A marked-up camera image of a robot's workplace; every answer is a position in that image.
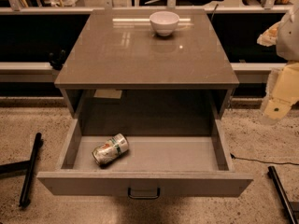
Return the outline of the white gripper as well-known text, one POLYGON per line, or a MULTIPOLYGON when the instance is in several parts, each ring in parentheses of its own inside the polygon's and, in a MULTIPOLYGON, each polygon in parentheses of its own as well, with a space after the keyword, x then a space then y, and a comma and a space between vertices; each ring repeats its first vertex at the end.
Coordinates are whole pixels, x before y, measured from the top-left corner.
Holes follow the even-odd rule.
POLYGON ((260 122, 274 125, 299 101, 299 5, 293 5, 280 22, 259 35, 257 43, 265 47, 276 44, 279 57, 296 61, 287 62, 283 68, 274 68, 268 77, 260 122))

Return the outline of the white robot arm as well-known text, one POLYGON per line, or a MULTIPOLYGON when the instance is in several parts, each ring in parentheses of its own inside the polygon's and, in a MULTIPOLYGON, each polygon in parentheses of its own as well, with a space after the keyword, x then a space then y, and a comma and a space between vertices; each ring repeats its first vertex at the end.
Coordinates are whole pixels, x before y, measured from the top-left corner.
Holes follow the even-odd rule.
POLYGON ((275 45, 277 55, 287 61, 283 68, 270 72, 260 107, 261 123, 274 125, 299 101, 299 5, 293 5, 281 21, 259 36, 257 43, 275 45))

